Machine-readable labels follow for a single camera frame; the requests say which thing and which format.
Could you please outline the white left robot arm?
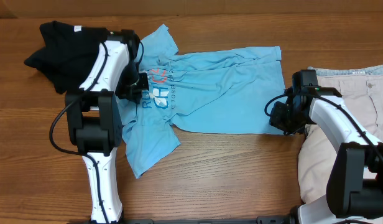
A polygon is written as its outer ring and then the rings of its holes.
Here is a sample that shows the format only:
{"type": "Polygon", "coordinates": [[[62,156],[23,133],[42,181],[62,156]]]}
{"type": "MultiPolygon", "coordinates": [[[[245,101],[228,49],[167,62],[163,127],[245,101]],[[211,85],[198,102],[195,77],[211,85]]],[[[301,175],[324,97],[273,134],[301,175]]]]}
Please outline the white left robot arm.
{"type": "Polygon", "coordinates": [[[92,212],[89,223],[124,223],[116,178],[116,153],[122,141],[117,100],[139,103],[148,90],[147,74],[139,71],[143,53],[134,30],[111,32],[78,91],[65,96],[71,143],[88,172],[92,212]]]}

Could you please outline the black folded t-shirt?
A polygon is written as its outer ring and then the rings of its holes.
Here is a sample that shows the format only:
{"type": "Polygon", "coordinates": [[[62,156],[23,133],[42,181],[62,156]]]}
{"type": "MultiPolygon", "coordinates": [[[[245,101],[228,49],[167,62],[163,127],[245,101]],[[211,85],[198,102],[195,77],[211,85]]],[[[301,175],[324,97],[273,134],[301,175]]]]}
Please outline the black folded t-shirt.
{"type": "Polygon", "coordinates": [[[107,40],[104,27],[73,26],[52,21],[39,27],[45,46],[24,60],[28,67],[43,73],[58,94],[77,90],[90,74],[107,40]]]}

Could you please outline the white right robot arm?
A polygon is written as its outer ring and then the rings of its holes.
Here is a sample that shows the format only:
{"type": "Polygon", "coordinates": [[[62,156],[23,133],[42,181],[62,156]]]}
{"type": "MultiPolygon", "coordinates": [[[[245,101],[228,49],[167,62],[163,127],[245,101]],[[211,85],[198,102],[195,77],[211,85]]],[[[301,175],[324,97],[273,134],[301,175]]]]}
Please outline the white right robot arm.
{"type": "Polygon", "coordinates": [[[336,149],[324,196],[295,207],[289,215],[259,217],[269,223],[368,223],[383,218],[383,142],[349,112],[341,93],[319,86],[314,70],[292,76],[292,86],[268,104],[269,124],[285,135],[317,124],[336,149]]]}

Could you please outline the beige shorts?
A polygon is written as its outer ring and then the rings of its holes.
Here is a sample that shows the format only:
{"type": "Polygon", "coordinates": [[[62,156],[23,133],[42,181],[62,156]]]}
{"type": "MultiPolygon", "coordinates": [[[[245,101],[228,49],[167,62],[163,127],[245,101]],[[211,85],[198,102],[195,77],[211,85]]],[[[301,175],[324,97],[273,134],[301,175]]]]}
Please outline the beige shorts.
{"type": "MultiPolygon", "coordinates": [[[[383,65],[350,70],[316,70],[318,83],[334,87],[351,114],[383,142],[383,65]]],[[[317,125],[306,125],[306,140],[298,155],[298,183],[304,201],[298,211],[301,223],[335,223],[326,204],[325,188],[336,151],[317,125]]]]}

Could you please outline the light blue printed t-shirt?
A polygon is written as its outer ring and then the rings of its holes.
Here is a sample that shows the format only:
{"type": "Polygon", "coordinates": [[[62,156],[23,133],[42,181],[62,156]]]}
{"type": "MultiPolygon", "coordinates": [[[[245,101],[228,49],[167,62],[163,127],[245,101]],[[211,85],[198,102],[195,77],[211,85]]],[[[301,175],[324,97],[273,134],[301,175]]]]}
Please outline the light blue printed t-shirt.
{"type": "Polygon", "coordinates": [[[149,87],[139,103],[119,100],[126,157],[136,178],[180,141],[174,128],[214,134],[278,134],[268,102],[285,88],[278,46],[179,54],[167,26],[142,40],[149,87]]]}

